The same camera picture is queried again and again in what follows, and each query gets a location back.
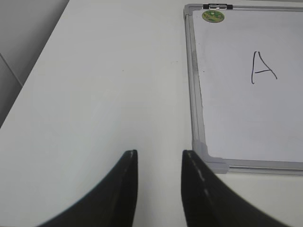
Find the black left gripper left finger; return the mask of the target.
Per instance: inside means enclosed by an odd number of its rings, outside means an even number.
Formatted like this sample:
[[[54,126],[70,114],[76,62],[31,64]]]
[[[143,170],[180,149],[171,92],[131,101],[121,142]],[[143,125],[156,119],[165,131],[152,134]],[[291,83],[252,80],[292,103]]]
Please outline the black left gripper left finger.
[[[44,227],[131,227],[138,196],[138,153],[126,151],[88,194]]]

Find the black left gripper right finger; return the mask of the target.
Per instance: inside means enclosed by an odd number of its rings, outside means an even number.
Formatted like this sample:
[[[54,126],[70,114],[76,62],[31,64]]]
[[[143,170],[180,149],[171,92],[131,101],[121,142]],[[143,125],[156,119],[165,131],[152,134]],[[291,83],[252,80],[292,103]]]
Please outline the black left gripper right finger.
[[[189,227],[281,227],[224,184],[192,150],[182,153],[181,198]]]

